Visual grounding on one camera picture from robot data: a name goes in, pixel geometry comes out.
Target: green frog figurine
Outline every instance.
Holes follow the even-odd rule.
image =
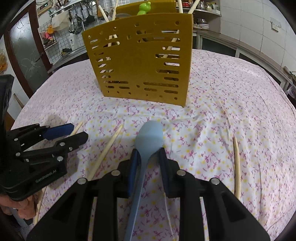
[[[151,10],[151,2],[142,3],[139,6],[139,12],[137,15],[146,14]]]

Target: door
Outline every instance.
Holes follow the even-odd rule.
[[[48,79],[51,63],[38,33],[36,2],[32,2],[8,25],[5,46],[12,68],[30,98]]]

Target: brown door frame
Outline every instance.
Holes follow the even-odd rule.
[[[45,66],[45,69],[47,71],[50,70],[50,68],[52,67],[52,64],[50,63],[40,35],[38,33],[38,28],[39,28],[39,23],[38,23],[38,17],[37,17],[37,10],[36,10],[36,2],[33,1],[31,4],[29,4],[23,11],[20,12],[19,15],[17,15],[10,24],[8,24],[7,29],[4,33],[4,42],[5,42],[5,47],[7,50],[7,54],[8,54],[8,58],[10,60],[12,69],[18,79],[18,81],[20,82],[20,85],[22,86],[23,90],[25,91],[25,93],[27,94],[27,96],[29,98],[32,97],[33,95],[33,91],[31,89],[31,87],[29,86],[24,74],[22,73],[22,70],[17,62],[17,59],[15,57],[15,54],[13,52],[13,48],[11,45],[11,40],[10,40],[10,30],[12,29],[12,27],[26,14],[29,13],[29,20],[30,20],[30,25],[31,25],[31,30],[32,30],[32,34],[33,34],[33,38],[37,47],[37,50],[39,52],[41,56],[41,60]]]

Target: pink cloth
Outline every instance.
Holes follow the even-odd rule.
[[[240,201],[272,240],[279,235],[296,210],[295,108],[260,67],[203,50],[193,50],[185,108],[103,97],[89,60],[58,70],[37,90],[14,128],[83,121],[78,132],[89,134],[87,143],[69,154],[68,174],[47,187],[39,218],[79,177],[86,176],[118,125],[124,123],[123,131],[96,178],[130,157],[137,131],[148,120],[163,124],[167,156],[178,161],[180,168],[203,180],[218,177],[232,192],[235,135],[241,164]],[[49,145],[43,141],[34,148]],[[177,240],[179,201],[163,194],[159,166],[152,161],[133,240]],[[130,203],[124,199],[118,203],[120,240]]]

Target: stacked plates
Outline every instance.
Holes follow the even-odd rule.
[[[203,28],[203,29],[209,29],[209,25],[208,24],[201,24],[201,23],[199,23],[198,26],[200,28]]]

